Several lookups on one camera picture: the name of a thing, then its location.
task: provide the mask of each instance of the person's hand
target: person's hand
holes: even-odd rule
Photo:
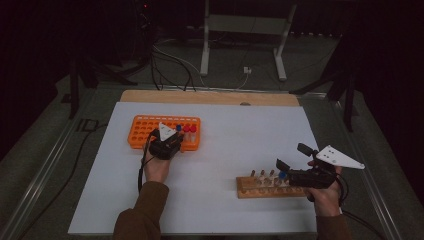
[[[150,154],[149,150],[147,150],[145,162],[144,172],[146,173],[146,181],[164,183],[168,177],[171,160],[160,160],[155,158]]]
[[[341,174],[342,167],[336,166],[336,172]],[[305,188],[307,196],[315,198],[315,213],[320,217],[335,217],[340,215],[339,192],[340,186],[334,181],[327,189]]]

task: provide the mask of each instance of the person's right hand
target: person's right hand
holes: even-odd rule
[[[309,166],[313,166],[314,161],[308,162]],[[342,167],[336,166],[336,172],[342,173]],[[320,217],[335,217],[340,215],[339,192],[340,186],[334,181],[327,189],[305,188],[307,196],[315,198],[315,213]]]

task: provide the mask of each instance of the tripod leg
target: tripod leg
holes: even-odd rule
[[[85,60],[87,61],[87,63],[92,65],[95,69],[97,69],[99,72],[112,77],[113,79],[117,80],[118,82],[122,83],[123,85],[137,85],[137,83],[127,80],[126,78],[115,73],[114,71],[110,70],[106,66],[103,66],[103,65],[97,63],[96,61],[94,61],[90,57],[85,57]]]
[[[317,88],[317,87],[319,87],[319,86],[321,86],[321,85],[323,85],[323,84],[325,84],[327,82],[330,82],[330,81],[337,82],[338,81],[337,79],[341,75],[343,75],[343,73],[344,73],[343,71],[335,72],[335,73],[331,74],[330,76],[324,77],[324,78],[320,78],[317,81],[315,81],[315,82],[313,82],[313,83],[311,83],[309,85],[306,85],[303,88],[300,88],[300,89],[297,89],[297,90],[293,90],[293,91],[289,91],[289,93],[290,94],[296,94],[296,95],[303,95],[303,94],[305,94],[305,93],[307,93],[307,92],[309,92],[309,91],[311,91],[311,90],[313,90],[313,89],[315,89],[315,88]]]
[[[347,79],[347,88],[346,88],[346,102],[345,110],[343,115],[343,121],[350,132],[353,132],[352,129],[352,110],[353,110],[353,97],[355,89],[355,77],[350,75]]]
[[[69,119],[74,118],[79,108],[78,71],[76,57],[72,56],[69,64],[69,77],[71,81],[71,113]]]
[[[349,74],[344,73],[340,76],[340,79],[334,81],[333,85],[331,85],[331,88],[327,93],[328,100],[339,101],[340,97],[347,89],[349,77]]]

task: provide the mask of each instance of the power cord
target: power cord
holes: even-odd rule
[[[60,190],[56,193],[56,195],[50,200],[50,202],[44,207],[44,209],[34,218],[34,220],[32,220],[32,222],[28,225],[28,227],[21,233],[21,235],[19,236],[19,240],[23,239],[25,237],[25,235],[29,232],[29,230],[34,226],[34,224],[40,219],[40,217],[49,209],[49,207],[57,200],[57,198],[60,196],[60,194],[63,192],[63,190],[65,190],[65,188],[68,186],[68,183],[71,181],[72,177],[75,174],[75,171],[77,169],[78,166],[78,162],[79,162],[79,158],[81,156],[81,152],[82,149],[84,147],[85,142],[87,141],[88,137],[96,132],[98,129],[106,127],[107,124],[103,124],[103,125],[99,125],[96,128],[94,128],[93,130],[89,131],[83,141],[81,142],[81,145],[79,147],[77,156],[75,158],[75,162],[74,162],[74,166],[72,168],[71,174],[69,175],[68,179],[65,181],[65,183],[63,184],[63,186],[60,188]]]
[[[160,52],[160,53],[162,53],[162,54],[164,54],[164,55],[166,55],[166,56],[168,56],[168,57],[171,57],[171,58],[175,58],[175,59],[178,59],[178,60],[180,60],[181,62],[184,62],[184,63],[186,63],[186,64],[188,64],[190,67],[192,67],[194,70],[196,70],[196,73],[198,74],[198,76],[199,76],[199,79],[200,79],[200,82],[202,83],[202,85],[205,87],[205,88],[207,88],[207,89],[210,89],[204,82],[203,82],[203,78],[202,78],[202,75],[200,74],[200,71],[199,71],[199,69],[197,69],[192,63],[190,63],[190,62],[188,62],[188,61],[186,61],[186,60],[184,60],[184,59],[182,59],[182,58],[178,58],[178,57],[175,57],[175,56],[172,56],[172,55],[170,55],[170,54],[168,54],[168,53],[165,53],[165,52],[163,52],[163,51],[161,51],[159,48],[157,48],[156,46],[153,46],[153,48],[154,49],[156,49],[156,51],[157,52]]]
[[[336,178],[336,182],[339,184],[340,186],[340,197],[339,197],[339,204],[340,206],[343,205],[344,201],[346,200],[347,196],[349,195],[349,185],[347,184],[347,181],[345,178],[343,178],[340,174],[337,174],[338,178]],[[356,222],[362,224],[363,226],[365,226],[366,228],[368,228],[369,230],[371,230],[375,235],[377,235],[381,240],[386,240],[386,238],[384,237],[383,234],[381,234],[376,228],[374,228],[370,223],[368,223],[367,221],[363,220],[362,218],[354,215],[353,213],[346,211],[344,209],[342,209],[343,214],[346,217],[349,217],[353,220],[355,220]]]
[[[144,173],[144,167],[146,166],[147,163],[149,163],[153,158],[155,158],[154,156],[152,158],[150,158],[149,160],[146,161],[146,155],[147,155],[147,151],[149,151],[149,146],[150,146],[150,139],[152,138],[154,131],[151,131],[149,133],[149,136],[147,137],[146,143],[144,144],[144,149],[143,149],[143,158],[141,159],[141,167],[140,170],[138,171],[138,191],[140,192],[142,186],[143,186],[143,173]]]
[[[314,63],[311,63],[311,64],[309,64],[309,65],[306,65],[306,66],[304,66],[304,67],[301,67],[301,68],[298,68],[298,69],[293,70],[291,73],[289,73],[289,74],[287,75],[287,79],[289,79],[291,76],[293,76],[293,74],[295,74],[295,73],[297,73],[297,72],[303,71],[303,70],[305,70],[305,69],[307,69],[307,68],[313,67],[313,66],[315,66],[315,65],[317,65],[317,64],[319,64],[319,63],[321,63],[321,62],[322,62],[322,61],[323,61],[326,57],[330,56],[330,55],[331,55],[331,53],[332,53],[335,49],[336,49],[336,47],[331,48],[331,49],[330,49],[330,51],[328,51],[328,53],[326,53],[323,57],[321,57],[320,59],[318,59],[318,61],[316,61],[316,62],[314,62]]]
[[[244,79],[244,82],[240,86],[238,86],[237,88],[234,88],[233,90],[231,90],[231,92],[235,92],[235,91],[241,89],[242,87],[244,87],[244,85],[246,85],[247,79],[249,79],[249,75],[251,73],[245,73],[245,74],[246,74],[246,78]]]
[[[175,87],[177,87],[177,88],[179,88],[180,90],[183,90],[183,91],[186,91],[188,85],[191,83],[191,86],[192,86],[193,90],[196,91],[196,88],[194,87],[193,76],[192,76],[190,70],[183,63],[184,60],[182,60],[180,58],[177,58],[177,57],[174,57],[172,55],[169,55],[167,53],[164,53],[164,52],[160,51],[156,46],[153,46],[153,48],[154,48],[154,50],[152,52],[152,57],[151,57],[151,74],[152,74],[152,80],[153,80],[153,83],[156,86],[156,89],[157,90],[162,90],[163,89],[163,83],[162,83],[162,79],[163,79],[163,80],[166,80],[171,85],[173,85],[173,86],[175,86]],[[184,84],[184,87],[178,86],[178,84],[172,82],[167,77],[165,77],[162,74],[162,72],[159,70],[159,68],[157,66],[157,63],[156,63],[156,59],[160,59],[160,60],[164,60],[164,61],[169,61],[169,62],[176,63],[176,64],[179,64],[180,66],[182,66],[184,68],[184,70],[187,72],[187,75],[188,75],[188,79],[187,79],[186,83]],[[158,85],[158,83],[156,81],[155,73],[158,73],[159,74],[159,85],[161,85],[161,87],[159,87],[159,85]]]

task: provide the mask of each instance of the orange test tube rack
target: orange test tube rack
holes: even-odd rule
[[[159,128],[159,123],[165,124],[166,126],[176,129],[177,125],[184,126],[194,126],[197,131],[194,141],[183,140],[181,142],[181,151],[196,151],[199,147],[200,143],[200,125],[201,121],[198,117],[185,117],[185,116],[156,116],[156,115],[136,115],[133,119],[133,123],[131,125],[130,133],[128,135],[128,143],[131,148],[141,149],[143,145],[146,143],[147,138],[155,128]]]

